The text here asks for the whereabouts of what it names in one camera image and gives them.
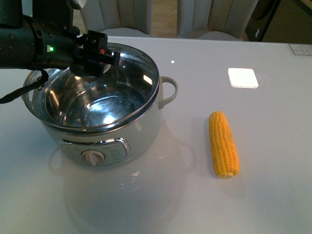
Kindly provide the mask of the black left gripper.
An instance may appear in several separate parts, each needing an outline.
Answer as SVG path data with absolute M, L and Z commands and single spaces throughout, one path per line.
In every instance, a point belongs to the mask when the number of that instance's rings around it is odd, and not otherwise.
M 118 66 L 120 52 L 108 48 L 108 36 L 105 33 L 89 30 L 77 38 L 73 63 L 69 70 L 76 76 L 101 77 L 110 66 Z

